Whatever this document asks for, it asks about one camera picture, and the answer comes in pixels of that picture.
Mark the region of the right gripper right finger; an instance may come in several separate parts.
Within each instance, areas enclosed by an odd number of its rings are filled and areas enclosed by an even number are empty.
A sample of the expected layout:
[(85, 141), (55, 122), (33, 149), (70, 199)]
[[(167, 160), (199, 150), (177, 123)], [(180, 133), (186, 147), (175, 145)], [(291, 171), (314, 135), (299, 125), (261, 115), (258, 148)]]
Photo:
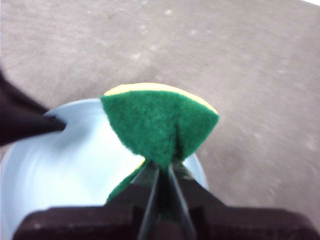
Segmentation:
[(192, 240), (318, 240), (320, 234), (301, 213), (281, 208), (228, 206), (203, 188), (184, 165), (168, 168)]

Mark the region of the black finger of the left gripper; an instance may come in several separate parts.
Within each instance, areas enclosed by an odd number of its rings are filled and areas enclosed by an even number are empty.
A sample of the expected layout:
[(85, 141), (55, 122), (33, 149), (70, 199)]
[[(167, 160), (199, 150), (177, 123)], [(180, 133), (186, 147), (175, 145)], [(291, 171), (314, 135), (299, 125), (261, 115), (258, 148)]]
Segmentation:
[(0, 72), (0, 145), (62, 131), (66, 123), (55, 116), (47, 116), (47, 108), (28, 97), (11, 84)]

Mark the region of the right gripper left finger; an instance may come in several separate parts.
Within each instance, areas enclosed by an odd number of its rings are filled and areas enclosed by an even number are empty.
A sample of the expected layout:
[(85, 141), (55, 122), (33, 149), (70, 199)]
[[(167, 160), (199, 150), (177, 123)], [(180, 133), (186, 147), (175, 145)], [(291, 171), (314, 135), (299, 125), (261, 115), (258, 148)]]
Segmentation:
[(110, 202), (100, 206), (53, 207), (27, 215), (15, 240), (144, 240), (154, 224), (160, 169), (154, 162)]

